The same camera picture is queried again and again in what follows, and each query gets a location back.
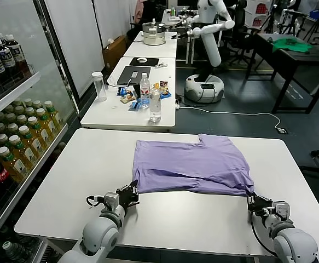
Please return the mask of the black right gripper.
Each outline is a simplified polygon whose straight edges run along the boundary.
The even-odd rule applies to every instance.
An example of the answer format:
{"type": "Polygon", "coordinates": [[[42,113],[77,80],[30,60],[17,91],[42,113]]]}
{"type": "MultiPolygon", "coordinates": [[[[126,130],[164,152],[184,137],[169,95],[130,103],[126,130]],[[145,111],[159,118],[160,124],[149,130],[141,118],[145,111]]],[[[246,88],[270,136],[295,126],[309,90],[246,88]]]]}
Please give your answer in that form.
{"type": "Polygon", "coordinates": [[[253,212],[256,215],[272,214],[274,207],[272,206],[273,201],[263,196],[249,193],[247,195],[247,208],[249,212],[253,212]]]}

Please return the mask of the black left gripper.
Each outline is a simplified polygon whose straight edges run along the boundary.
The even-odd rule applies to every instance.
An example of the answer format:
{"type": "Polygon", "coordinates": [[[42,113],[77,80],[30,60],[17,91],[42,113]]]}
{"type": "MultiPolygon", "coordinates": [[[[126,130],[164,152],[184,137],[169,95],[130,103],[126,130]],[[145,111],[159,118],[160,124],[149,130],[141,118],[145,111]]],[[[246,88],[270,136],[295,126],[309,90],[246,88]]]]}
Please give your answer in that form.
{"type": "Polygon", "coordinates": [[[123,208],[129,208],[140,203],[136,182],[131,182],[128,186],[117,189],[116,193],[119,195],[119,204],[123,208]]]}

